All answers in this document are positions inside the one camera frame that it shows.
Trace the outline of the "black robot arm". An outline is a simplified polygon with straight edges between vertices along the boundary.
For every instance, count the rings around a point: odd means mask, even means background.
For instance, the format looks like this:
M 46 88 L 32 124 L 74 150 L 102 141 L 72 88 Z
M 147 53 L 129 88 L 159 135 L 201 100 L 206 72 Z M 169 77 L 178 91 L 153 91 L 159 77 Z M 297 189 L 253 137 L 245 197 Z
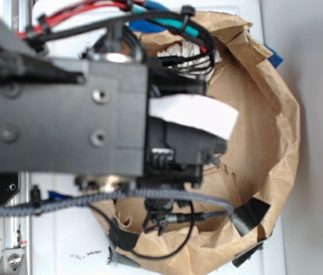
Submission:
M 154 115 L 150 108 L 178 95 L 205 97 L 206 83 L 150 58 L 128 28 L 121 34 L 134 51 L 122 62 L 109 53 L 97 60 L 46 59 L 0 21 L 0 217 L 126 197 L 201 201 L 231 212 L 225 200 L 183 190 L 186 182 L 202 182 L 203 165 L 226 149 L 226 138 Z M 57 201 L 35 195 L 9 207 L 25 171 L 74 173 L 88 182 L 116 175 L 137 187 Z

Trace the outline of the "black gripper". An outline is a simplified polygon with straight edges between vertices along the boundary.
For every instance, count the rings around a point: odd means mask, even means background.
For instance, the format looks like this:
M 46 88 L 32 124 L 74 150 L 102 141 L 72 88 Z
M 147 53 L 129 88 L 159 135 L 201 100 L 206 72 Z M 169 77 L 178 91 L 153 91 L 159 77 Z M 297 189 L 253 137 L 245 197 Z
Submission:
M 180 76 L 167 69 L 168 59 L 149 58 L 149 98 L 163 99 L 173 95 L 206 95 L 207 83 L 201 77 L 196 79 Z M 147 119 L 144 188 L 158 188 L 162 192 L 168 189 L 184 190 L 184 184 L 190 182 L 193 188 L 202 183 L 203 165 L 213 161 L 214 154 L 224 154 L 227 143 L 201 129 L 167 122 L 149 116 Z M 147 198 L 144 201 L 147 211 L 143 223 L 143 232 L 157 230 L 163 234 L 169 223 L 191 225 L 203 221 L 206 216 L 196 214 L 192 198 L 176 199 Z M 173 214 L 173 206 L 190 207 L 189 214 Z

